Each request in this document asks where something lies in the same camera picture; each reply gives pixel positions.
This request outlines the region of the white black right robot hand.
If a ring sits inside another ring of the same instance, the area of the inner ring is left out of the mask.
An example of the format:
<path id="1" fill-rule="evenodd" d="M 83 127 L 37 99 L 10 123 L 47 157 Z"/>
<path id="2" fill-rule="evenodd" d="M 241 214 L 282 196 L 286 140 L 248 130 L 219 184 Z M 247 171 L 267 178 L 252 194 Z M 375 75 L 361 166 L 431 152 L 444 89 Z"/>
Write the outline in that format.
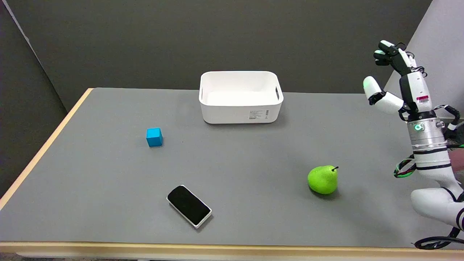
<path id="1" fill-rule="evenodd" d="M 422 118 L 421 113 L 432 110 L 430 92 L 425 82 L 424 67 L 417 66 L 415 56 L 402 48 L 403 43 L 390 43 L 381 40 L 378 50 L 373 54 L 378 66 L 391 66 L 401 77 L 399 88 L 401 97 L 379 86 L 372 76 L 367 76 L 363 81 L 363 89 L 369 104 L 376 109 L 388 114 L 399 114 L 405 121 L 404 114 L 409 119 Z"/>

